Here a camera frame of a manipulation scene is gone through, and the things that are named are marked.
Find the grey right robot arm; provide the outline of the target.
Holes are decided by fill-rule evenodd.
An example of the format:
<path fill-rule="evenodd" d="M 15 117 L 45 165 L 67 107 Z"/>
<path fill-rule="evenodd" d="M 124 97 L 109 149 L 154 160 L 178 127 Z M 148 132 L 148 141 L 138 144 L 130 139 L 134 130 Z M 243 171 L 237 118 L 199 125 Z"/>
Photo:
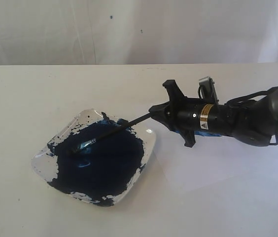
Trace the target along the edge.
<path fill-rule="evenodd" d="M 221 105 L 211 77 L 199 80 L 198 98 L 188 98 L 175 80 L 163 83 L 169 101 L 149 109 L 152 119 L 177 132 L 186 147 L 197 132 L 233 137 L 257 147 L 278 145 L 278 86 Z"/>

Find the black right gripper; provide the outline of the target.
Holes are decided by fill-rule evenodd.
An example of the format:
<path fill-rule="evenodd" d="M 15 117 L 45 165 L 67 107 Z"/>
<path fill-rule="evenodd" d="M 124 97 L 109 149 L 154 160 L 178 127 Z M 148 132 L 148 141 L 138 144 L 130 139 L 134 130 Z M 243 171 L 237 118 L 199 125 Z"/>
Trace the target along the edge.
<path fill-rule="evenodd" d="M 163 87 L 169 101 L 152 106 L 149 109 L 151 118 L 178 133 L 184 139 L 185 147 L 192 148 L 195 145 L 196 132 L 230 135 L 228 109 L 225 106 L 203 99 L 187 98 L 174 79 L 166 80 Z"/>

